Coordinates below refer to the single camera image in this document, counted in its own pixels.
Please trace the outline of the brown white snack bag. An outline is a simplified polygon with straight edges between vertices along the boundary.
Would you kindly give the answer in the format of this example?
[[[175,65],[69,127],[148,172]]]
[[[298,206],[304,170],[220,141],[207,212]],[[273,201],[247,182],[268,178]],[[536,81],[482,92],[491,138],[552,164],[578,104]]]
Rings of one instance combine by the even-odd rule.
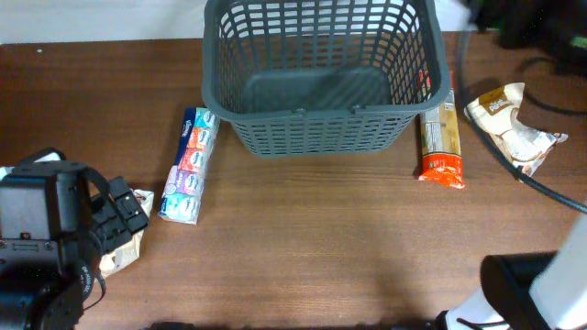
[[[146,216],[150,216],[153,206],[154,192],[133,190],[133,194],[137,198]],[[139,231],[129,242],[102,257],[99,269],[104,278],[121,271],[139,258],[140,243],[143,235],[144,231]]]

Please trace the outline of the grey plastic shopping basket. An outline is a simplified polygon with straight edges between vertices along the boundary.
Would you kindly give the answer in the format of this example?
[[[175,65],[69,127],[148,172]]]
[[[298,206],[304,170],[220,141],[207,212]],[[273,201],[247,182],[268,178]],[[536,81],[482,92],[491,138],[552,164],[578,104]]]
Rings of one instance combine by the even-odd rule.
[[[449,90],[431,0],[205,6],[205,106],[258,157],[386,149]]]

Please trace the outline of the orange pasta package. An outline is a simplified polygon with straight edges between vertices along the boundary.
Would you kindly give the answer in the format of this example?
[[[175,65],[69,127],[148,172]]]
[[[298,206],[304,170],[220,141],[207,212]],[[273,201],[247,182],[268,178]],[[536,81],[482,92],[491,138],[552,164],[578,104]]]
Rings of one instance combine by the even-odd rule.
[[[449,77],[450,89],[445,101],[419,116],[422,170],[418,180],[464,189],[453,71]]]

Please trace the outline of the white brown panko bag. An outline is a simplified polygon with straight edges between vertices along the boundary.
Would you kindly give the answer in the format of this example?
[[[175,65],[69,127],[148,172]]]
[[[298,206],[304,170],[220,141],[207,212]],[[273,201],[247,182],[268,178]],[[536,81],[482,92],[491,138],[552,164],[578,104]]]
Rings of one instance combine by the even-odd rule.
[[[548,133],[518,120],[524,98],[523,82],[509,83],[485,93],[464,110],[466,117],[489,135],[502,155],[517,169],[531,177],[567,134]]]

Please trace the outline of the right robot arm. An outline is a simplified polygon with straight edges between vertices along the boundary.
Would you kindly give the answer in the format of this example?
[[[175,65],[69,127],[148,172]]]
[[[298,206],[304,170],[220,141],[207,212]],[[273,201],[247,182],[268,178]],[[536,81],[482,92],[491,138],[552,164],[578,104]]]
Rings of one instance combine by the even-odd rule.
[[[482,260],[481,287],[460,306],[442,313],[446,329],[583,329],[586,326],[586,206],[532,177],[549,152],[567,139],[522,124],[523,100],[565,116],[585,116],[544,104],[521,82],[473,97],[465,85],[464,61],[470,26],[498,30],[505,49],[540,47],[545,62],[562,72],[586,73],[586,4],[583,1],[469,1],[460,32],[455,84],[477,136],[513,177],[535,191],[581,213],[558,251],[489,255]]]

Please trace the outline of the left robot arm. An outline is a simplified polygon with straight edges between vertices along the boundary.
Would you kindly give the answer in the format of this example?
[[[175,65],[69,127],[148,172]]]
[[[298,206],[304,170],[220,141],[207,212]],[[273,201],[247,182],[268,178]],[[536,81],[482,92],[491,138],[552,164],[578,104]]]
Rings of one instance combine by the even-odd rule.
[[[125,180],[45,148],[1,179],[1,326],[73,329],[101,258],[147,228]]]

